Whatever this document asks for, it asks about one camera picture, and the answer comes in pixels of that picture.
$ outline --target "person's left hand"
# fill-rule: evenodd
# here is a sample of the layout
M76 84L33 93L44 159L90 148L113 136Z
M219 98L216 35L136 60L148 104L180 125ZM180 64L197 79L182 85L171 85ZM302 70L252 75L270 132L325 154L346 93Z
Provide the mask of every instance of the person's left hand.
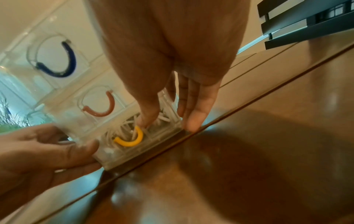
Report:
M0 135L0 219L49 188L101 168L92 158L98 141L78 146L59 142L64 136L53 124Z

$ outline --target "blue handle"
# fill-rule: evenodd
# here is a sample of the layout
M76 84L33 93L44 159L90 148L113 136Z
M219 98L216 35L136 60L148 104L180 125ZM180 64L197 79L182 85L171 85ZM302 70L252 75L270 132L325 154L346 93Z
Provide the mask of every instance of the blue handle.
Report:
M63 47L67 53L68 59L69 59L69 64L67 65L67 68L65 71L54 72L54 71L50 70L47 66L45 66L42 62L37 62L36 68L41 70L42 72L50 75L51 77L55 77L55 78L65 78L65 77L70 76L72 73L74 73L74 71L76 69L75 53L66 41L63 41L62 45L63 45Z

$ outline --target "orange-red curved handle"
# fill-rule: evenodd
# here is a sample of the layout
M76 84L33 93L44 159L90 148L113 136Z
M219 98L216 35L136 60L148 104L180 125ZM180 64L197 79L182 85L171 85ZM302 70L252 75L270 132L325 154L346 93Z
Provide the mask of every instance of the orange-red curved handle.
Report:
M106 95L107 95L107 97L108 97L108 99L109 99L109 101L110 101L110 107L108 108L107 111L102 112L102 113L96 112L96 111L92 110L89 106L84 106L84 108L82 109L82 111L86 111L86 112L88 112L90 115L95 116L95 117L105 117L105 116L107 116L107 115L110 115L110 114L113 112L114 107L115 107L115 100L114 100L114 97L113 97L113 95L112 95L111 92L112 92L112 91L107 91L107 92L106 92Z

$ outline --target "yellow handle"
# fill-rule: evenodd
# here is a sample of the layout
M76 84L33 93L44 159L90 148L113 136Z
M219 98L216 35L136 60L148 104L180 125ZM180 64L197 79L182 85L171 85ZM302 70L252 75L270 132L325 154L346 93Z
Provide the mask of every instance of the yellow handle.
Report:
M135 126L135 130L138 133L138 137L136 138L136 140L134 140L132 142L126 142L126 141L123 141L120 137L116 137L114 139L114 141L116 143L120 144L121 146L125 146L125 147L136 146L137 144L139 144L143 140L144 133L138 126Z

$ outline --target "table surface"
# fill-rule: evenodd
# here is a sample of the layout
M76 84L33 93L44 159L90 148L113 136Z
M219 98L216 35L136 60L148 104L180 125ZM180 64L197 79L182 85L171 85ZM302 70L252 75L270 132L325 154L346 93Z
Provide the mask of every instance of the table surface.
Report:
M353 37L237 59L199 133L78 179L63 189L72 197L12 223L354 223Z

